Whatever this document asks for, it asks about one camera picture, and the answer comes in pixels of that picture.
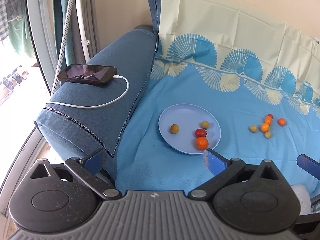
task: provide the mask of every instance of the round plate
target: round plate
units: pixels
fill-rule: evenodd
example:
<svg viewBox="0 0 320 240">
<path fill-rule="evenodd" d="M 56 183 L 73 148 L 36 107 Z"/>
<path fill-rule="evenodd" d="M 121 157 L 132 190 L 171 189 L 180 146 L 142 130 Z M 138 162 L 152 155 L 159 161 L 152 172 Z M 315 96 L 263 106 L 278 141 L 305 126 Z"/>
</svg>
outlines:
<svg viewBox="0 0 320 240">
<path fill-rule="evenodd" d="M 207 129 L 209 148 L 215 148 L 221 138 L 221 129 L 218 121 L 207 110 L 190 104 L 169 106 L 159 117 L 159 130 L 164 140 L 174 149 L 186 154 L 202 154 L 195 146 L 195 131 L 201 128 L 202 121 L 208 121 Z M 172 124 L 179 126 L 179 132 L 170 133 Z"/>
</svg>

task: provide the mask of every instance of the person on phone screen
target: person on phone screen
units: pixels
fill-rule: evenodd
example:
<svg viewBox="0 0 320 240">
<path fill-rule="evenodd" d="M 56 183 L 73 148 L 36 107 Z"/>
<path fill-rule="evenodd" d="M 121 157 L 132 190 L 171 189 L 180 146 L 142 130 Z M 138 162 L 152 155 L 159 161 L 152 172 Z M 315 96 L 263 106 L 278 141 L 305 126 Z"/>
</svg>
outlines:
<svg viewBox="0 0 320 240">
<path fill-rule="evenodd" d="M 95 66 L 87 66 L 85 72 L 82 75 L 75 76 L 73 78 L 88 79 L 88 80 L 99 80 L 94 75 L 94 73 L 96 73 L 98 71 L 99 71 L 98 69 L 95 69 Z"/>
</svg>

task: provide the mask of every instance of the ribbed gray surface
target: ribbed gray surface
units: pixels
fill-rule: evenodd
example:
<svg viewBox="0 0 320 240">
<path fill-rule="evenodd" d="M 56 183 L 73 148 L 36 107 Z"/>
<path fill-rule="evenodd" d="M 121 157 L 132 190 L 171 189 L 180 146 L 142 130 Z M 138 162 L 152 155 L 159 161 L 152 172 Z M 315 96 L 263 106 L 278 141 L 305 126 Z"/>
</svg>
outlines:
<svg viewBox="0 0 320 240">
<path fill-rule="evenodd" d="M 297 240 L 289 231 L 254 236 L 225 226 L 206 202 L 189 200 L 182 191 L 128 191 L 105 201 L 86 224 L 68 232 L 41 235 L 19 230 L 12 240 Z"/>
</svg>

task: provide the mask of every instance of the triangular hole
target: triangular hole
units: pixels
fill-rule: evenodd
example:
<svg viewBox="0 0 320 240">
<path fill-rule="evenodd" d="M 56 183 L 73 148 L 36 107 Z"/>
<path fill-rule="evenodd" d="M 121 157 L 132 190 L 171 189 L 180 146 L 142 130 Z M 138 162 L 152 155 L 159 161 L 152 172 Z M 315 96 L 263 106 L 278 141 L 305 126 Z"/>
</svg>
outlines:
<svg viewBox="0 0 320 240">
<path fill-rule="evenodd" d="M 273 180 L 279 179 L 271 166 L 265 166 L 260 177 L 263 179 L 273 179 Z"/>
<path fill-rule="evenodd" d="M 38 167 L 36 167 L 35 171 L 31 175 L 32 179 L 47 178 L 47 177 L 49 177 L 49 174 L 43 164 L 39 164 Z"/>
</svg>

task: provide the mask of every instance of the denim fabric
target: denim fabric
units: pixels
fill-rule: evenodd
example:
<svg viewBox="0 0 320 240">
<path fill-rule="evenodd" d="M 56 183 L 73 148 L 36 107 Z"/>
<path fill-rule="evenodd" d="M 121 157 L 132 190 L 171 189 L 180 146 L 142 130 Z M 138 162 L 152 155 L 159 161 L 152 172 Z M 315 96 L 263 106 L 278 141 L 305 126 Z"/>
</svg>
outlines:
<svg viewBox="0 0 320 240">
<path fill-rule="evenodd" d="M 160 25 L 161 0 L 148 0 L 148 2 L 151 12 L 153 32 L 158 34 Z"/>
<path fill-rule="evenodd" d="M 79 109 L 46 104 L 83 124 L 94 133 L 109 153 L 105 169 L 116 177 L 116 152 L 121 135 L 135 107 L 147 89 L 156 47 L 155 35 L 146 27 L 134 29 L 105 47 L 88 64 L 110 65 L 117 74 L 128 79 L 128 93 L 115 103 L 96 109 Z M 114 79 L 106 87 L 65 82 L 52 96 L 58 101 L 81 106 L 100 105 L 117 98 L 126 88 L 122 79 Z M 36 125 L 62 159 L 83 157 L 101 148 L 101 143 L 72 120 L 43 109 Z"/>
</svg>

